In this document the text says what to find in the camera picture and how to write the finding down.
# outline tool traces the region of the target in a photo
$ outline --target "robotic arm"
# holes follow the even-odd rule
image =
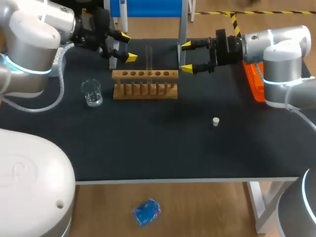
[[[201,65],[185,65],[183,71],[196,74],[213,72],[216,66],[264,63],[265,99],[276,108],[307,108],[316,104],[316,79],[302,79],[302,58],[311,50],[307,27],[297,26],[246,34],[241,38],[226,36],[217,30],[216,38],[190,41],[182,50],[209,49],[210,61]]]
[[[70,8],[48,0],[1,0],[0,26],[6,37],[7,55],[0,60],[0,94],[36,97],[46,86],[48,73],[60,44],[98,50],[102,56],[135,61],[137,55],[108,48],[106,39],[128,43],[130,37],[109,28],[110,14],[96,7],[90,20],[92,30],[83,27]]]

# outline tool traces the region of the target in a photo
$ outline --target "orange object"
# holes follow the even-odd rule
[[[256,69],[256,66],[254,64],[245,64],[244,61],[242,61],[242,64],[245,68],[253,97],[258,102],[265,102],[264,85]],[[263,63],[259,63],[258,65],[263,75]]]

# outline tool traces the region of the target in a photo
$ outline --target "test tube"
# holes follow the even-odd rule
[[[146,70],[148,75],[152,75],[153,72],[153,47],[149,44],[146,45]],[[153,83],[152,79],[147,80],[147,83]]]

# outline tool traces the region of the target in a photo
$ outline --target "blue chair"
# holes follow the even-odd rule
[[[179,38],[177,43],[179,68],[185,65],[186,55],[184,51],[181,51],[181,45],[187,42],[188,0],[126,0],[126,3],[127,17],[180,18]],[[104,8],[111,11],[111,27],[115,27],[113,17],[121,17],[122,12],[120,10],[120,0],[104,0]],[[119,48],[119,42],[113,39],[109,39],[108,45],[115,49]],[[110,69],[115,69],[116,64],[117,59],[113,57],[110,58]]]

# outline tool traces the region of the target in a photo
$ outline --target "metal table frame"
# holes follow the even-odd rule
[[[284,178],[228,178],[228,179],[139,179],[139,180],[103,180],[76,182],[78,185],[93,184],[157,184],[157,183],[215,183],[246,182],[251,205],[255,217],[258,234],[267,234],[276,222],[276,207],[279,198],[297,177]],[[259,182],[271,182],[269,188],[262,193]]]

